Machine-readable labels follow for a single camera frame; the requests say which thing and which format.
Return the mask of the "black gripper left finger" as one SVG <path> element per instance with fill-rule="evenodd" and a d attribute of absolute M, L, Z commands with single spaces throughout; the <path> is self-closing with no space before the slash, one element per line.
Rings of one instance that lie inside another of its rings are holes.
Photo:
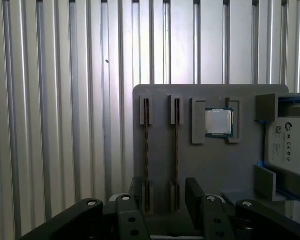
<path fill-rule="evenodd" d="M 103 203 L 85 198 L 22 236 L 23 240 L 149 240 L 141 212 L 142 180 Z"/>

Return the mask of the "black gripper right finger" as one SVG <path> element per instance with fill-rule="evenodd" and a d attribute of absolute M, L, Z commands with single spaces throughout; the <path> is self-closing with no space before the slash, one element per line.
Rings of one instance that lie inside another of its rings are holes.
<path fill-rule="evenodd" d="M 206 240 L 300 240 L 299 223 L 254 200 L 223 203 L 206 195 L 195 178 L 185 180 L 185 202 Z"/>

